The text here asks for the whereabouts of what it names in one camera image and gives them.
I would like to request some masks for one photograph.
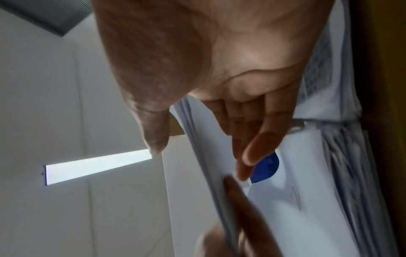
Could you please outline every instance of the hand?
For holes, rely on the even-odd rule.
[[[240,256],[282,257],[266,222],[250,204],[237,182],[227,177],[224,179],[224,186],[236,211],[238,224],[241,226]],[[234,257],[235,255],[218,223],[199,238],[195,249],[195,257]]]
[[[93,0],[112,71],[153,154],[187,94],[232,136],[246,180],[287,133],[333,0]]]

